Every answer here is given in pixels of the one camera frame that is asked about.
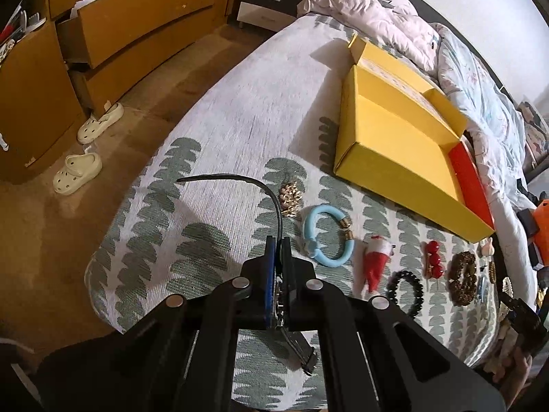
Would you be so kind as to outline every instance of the human hand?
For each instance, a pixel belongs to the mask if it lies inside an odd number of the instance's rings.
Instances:
[[[503,359],[502,367],[498,369],[492,380],[495,383],[503,380],[500,393],[507,408],[513,404],[513,401],[515,401],[521,389],[526,384],[531,368],[532,356],[524,354],[520,347],[515,347],[512,355]]]

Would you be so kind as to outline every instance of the black cable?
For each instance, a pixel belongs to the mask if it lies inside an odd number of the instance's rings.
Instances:
[[[234,180],[234,181],[244,181],[245,183],[254,184],[271,197],[271,200],[274,204],[274,210],[276,211],[277,219],[277,260],[280,256],[280,246],[282,244],[282,210],[280,208],[280,203],[278,202],[278,196],[275,195],[273,191],[268,188],[268,186],[262,183],[255,178],[250,178],[249,176],[236,175],[233,173],[213,173],[209,175],[194,175],[186,176],[179,178],[178,183],[189,183],[191,181],[214,181],[214,180]]]

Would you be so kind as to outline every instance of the floor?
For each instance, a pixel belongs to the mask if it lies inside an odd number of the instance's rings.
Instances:
[[[268,37],[225,25],[165,62],[124,95],[122,119],[96,140],[103,169],[71,196],[53,175],[0,182],[0,336],[51,351],[112,329],[90,307],[83,274],[127,188],[195,102]],[[82,153],[76,143],[69,153]]]

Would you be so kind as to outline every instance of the yellow box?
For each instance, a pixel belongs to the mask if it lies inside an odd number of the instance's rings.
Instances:
[[[360,66],[360,60],[370,60],[380,65],[388,73],[398,76],[410,87],[418,90],[420,93],[433,89],[433,85],[424,77],[416,73],[412,68],[395,59],[381,48],[360,38],[357,34],[353,35],[349,42],[349,51],[355,64]]]
[[[386,74],[367,64],[353,66],[345,79],[335,174],[466,240],[488,237],[490,210],[459,141],[465,118],[433,87],[427,92],[442,97],[431,98],[429,107]]]

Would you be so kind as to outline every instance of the metal screw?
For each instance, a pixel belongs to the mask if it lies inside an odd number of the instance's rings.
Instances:
[[[250,285],[250,281],[245,277],[236,277],[233,279],[233,286],[238,289],[246,288]]]
[[[385,310],[389,308],[389,300],[383,296],[375,296],[371,300],[372,307],[377,308],[378,310]]]
[[[307,280],[307,283],[305,284],[308,289],[312,289],[314,291],[318,291],[319,289],[322,289],[324,284],[321,280],[318,279],[309,279]]]
[[[183,297],[179,294],[172,294],[166,299],[166,305],[170,308],[177,308],[183,305]]]

